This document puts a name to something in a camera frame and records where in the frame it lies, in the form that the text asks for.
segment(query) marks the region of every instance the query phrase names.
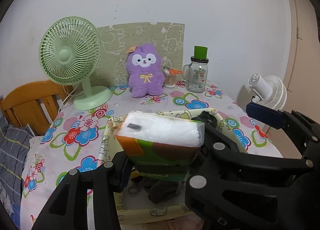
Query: white clip fan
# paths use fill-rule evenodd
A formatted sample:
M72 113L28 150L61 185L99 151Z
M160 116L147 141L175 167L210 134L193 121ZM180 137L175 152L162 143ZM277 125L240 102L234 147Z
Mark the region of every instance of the white clip fan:
M253 74L248 80L249 87L257 93L252 101L265 107L281 110L287 100L287 90L281 79L275 75L262 77Z

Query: fan stand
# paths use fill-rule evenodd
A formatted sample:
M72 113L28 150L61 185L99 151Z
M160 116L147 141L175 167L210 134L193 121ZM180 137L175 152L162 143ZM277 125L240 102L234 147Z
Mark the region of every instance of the fan stand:
M82 80L82 88L84 94L76 96L73 106L77 110L86 111L91 110L110 100L112 91L105 86L90 85L90 77Z

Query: floral tablecloth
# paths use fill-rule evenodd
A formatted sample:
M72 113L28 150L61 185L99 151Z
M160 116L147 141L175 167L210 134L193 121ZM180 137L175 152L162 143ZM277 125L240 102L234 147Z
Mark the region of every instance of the floral tablecloth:
M263 131L224 91L208 83L202 94L186 90L178 81L173 89L164 88L158 97L132 98L127 86L110 87L112 98L102 106L89 110L75 110L69 101L58 114L51 128L42 138L33 165L27 174L21 200L20 225L30 230L55 187L66 173L77 168L87 171L97 168L102 136L111 116L130 111L164 112L185 109L180 117L188 117L190 109L214 107L250 154L281 157ZM94 229L92 190L88 190L88 224Z

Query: white tissue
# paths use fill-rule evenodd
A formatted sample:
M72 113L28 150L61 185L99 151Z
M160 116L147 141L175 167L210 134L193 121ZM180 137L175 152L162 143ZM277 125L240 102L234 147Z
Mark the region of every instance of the white tissue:
M141 128L130 128L128 127L130 123L139 125ZM204 131L203 123L143 112L130 112L116 135L176 146L199 147L203 144L201 131Z

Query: glass jar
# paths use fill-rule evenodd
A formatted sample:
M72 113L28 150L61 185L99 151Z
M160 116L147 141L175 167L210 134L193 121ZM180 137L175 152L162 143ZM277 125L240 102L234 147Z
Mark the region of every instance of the glass jar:
M188 83L188 91L195 93L204 92L207 83L208 62L207 58L197 59L192 56L191 63L183 67L182 79Z

